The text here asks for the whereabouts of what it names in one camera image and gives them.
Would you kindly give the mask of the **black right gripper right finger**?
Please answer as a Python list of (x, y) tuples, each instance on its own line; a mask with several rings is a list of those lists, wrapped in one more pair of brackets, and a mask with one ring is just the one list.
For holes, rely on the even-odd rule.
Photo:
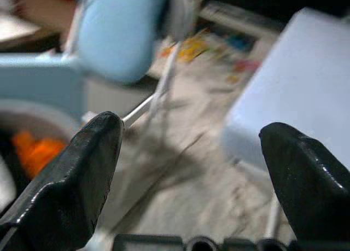
[(282, 122), (259, 133), (277, 198), (299, 240), (349, 239), (349, 170), (318, 140)]

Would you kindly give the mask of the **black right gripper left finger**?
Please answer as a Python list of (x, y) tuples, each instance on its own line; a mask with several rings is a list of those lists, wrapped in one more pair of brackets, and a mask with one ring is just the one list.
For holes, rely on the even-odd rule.
[(90, 120), (1, 217), (1, 250), (78, 250), (95, 232), (110, 191), (122, 120)]

